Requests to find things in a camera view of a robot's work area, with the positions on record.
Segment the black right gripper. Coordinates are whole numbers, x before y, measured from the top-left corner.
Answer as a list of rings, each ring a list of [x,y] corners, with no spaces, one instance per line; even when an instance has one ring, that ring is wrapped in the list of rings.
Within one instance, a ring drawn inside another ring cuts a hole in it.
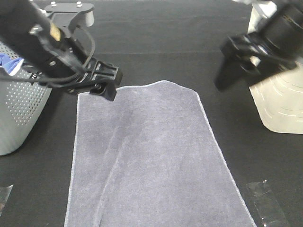
[[[253,86],[271,76],[298,67],[295,57],[279,55],[255,32],[228,37],[220,50],[223,61],[214,84],[221,92],[240,80]]]

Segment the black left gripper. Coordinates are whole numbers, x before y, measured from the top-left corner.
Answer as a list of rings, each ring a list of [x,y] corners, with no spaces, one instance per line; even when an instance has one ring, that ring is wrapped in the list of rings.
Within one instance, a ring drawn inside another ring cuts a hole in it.
[[[89,92],[114,101],[123,73],[119,67],[94,58],[77,44],[39,48],[40,84],[70,94]]]

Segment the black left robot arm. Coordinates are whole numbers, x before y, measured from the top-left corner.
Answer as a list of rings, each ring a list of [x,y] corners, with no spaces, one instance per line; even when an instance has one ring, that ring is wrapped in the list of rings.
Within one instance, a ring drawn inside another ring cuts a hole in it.
[[[24,59],[29,83],[70,94],[89,92],[112,101],[122,71],[96,60],[91,3],[52,2],[40,9],[29,0],[0,3],[0,40]]]

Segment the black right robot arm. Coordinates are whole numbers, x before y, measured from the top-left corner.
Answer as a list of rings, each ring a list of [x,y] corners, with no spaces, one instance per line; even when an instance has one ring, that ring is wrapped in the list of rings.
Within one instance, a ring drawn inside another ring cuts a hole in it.
[[[256,31],[229,36],[221,46],[224,59],[214,80],[224,91],[244,79],[255,85],[297,68],[303,56],[303,2],[276,0],[276,11],[258,23]]]

